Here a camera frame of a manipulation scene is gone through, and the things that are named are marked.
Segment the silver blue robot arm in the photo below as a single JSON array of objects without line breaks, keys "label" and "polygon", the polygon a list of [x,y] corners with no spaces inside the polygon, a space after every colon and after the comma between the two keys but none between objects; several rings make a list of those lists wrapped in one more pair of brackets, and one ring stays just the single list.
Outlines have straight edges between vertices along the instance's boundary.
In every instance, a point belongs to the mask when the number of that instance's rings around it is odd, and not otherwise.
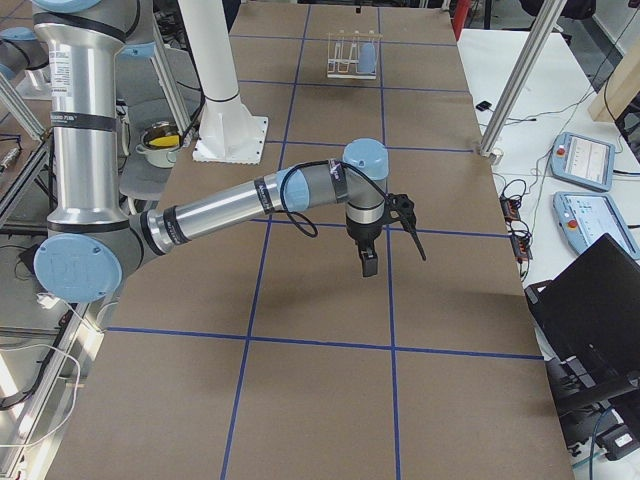
[{"label": "silver blue robot arm", "polygon": [[1,74],[13,80],[18,74],[49,65],[49,55],[35,33],[26,27],[1,31]]},{"label": "silver blue robot arm", "polygon": [[135,123],[125,127],[117,79],[137,59],[164,62],[152,3],[34,3],[35,34],[49,54],[57,198],[34,256],[39,283],[67,302],[90,303],[177,246],[259,216],[303,216],[327,204],[345,207],[362,273],[375,275],[375,242],[390,221],[391,198],[388,152],[374,139],[349,143],[337,159],[297,164],[189,204],[142,212],[122,206],[123,197],[143,197],[143,182],[166,182],[190,133],[197,162],[256,165],[262,158],[269,121],[241,100],[222,3],[178,8],[200,104],[166,120],[156,101],[130,105]]}]

